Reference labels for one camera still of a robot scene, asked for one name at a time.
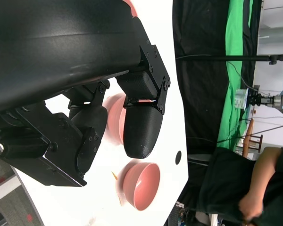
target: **floor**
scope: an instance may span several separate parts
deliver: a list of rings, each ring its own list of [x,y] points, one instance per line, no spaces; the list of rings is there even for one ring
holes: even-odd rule
[[[0,183],[14,174],[12,168],[0,160]],[[0,218],[4,218],[0,226],[42,226],[22,186],[0,199]]]

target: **chair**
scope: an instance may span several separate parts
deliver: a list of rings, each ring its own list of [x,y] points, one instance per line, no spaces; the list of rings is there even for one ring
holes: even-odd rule
[[[253,133],[253,127],[254,127],[254,120],[250,120],[249,127],[246,131],[245,138],[243,139],[243,147],[242,147],[242,156],[244,158],[247,158],[249,153],[260,153],[262,141],[263,141],[263,135],[261,136],[254,136]],[[241,146],[237,146],[236,149],[238,152],[241,151]]]

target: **bowl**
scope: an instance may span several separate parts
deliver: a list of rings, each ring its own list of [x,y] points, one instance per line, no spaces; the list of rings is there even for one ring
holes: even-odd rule
[[[108,113],[108,129],[111,136],[119,144],[124,144],[124,125],[126,109],[124,109],[125,95],[122,95],[110,108]]]
[[[152,203],[160,182],[157,164],[142,162],[127,172],[123,189],[128,202],[137,210],[145,210]]]

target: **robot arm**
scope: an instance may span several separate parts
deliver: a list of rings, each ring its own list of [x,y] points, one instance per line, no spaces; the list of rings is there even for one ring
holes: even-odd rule
[[[86,185],[113,77],[126,93],[126,154],[146,158],[170,78],[130,7],[120,0],[0,2],[0,158],[45,185]],[[70,99],[69,117],[45,106],[58,94]]]
[[[251,105],[266,105],[280,110],[283,113],[283,91],[277,96],[262,96],[257,91],[252,91],[248,99]]]

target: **white wall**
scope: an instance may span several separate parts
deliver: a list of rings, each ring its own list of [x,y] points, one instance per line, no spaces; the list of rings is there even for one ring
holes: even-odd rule
[[[265,0],[264,9],[261,18],[261,27],[283,27],[283,0]],[[283,54],[283,43],[277,44],[259,44],[259,55]],[[254,85],[260,85],[260,90],[271,95],[279,94],[283,90],[283,62],[276,65],[269,65],[268,62],[257,62],[254,76]],[[266,129],[271,129],[283,125],[283,114],[274,108],[266,106],[256,106],[257,113],[254,117],[279,117],[273,119],[254,118],[253,133]],[[266,145],[283,146],[283,128],[264,132],[263,143]]]

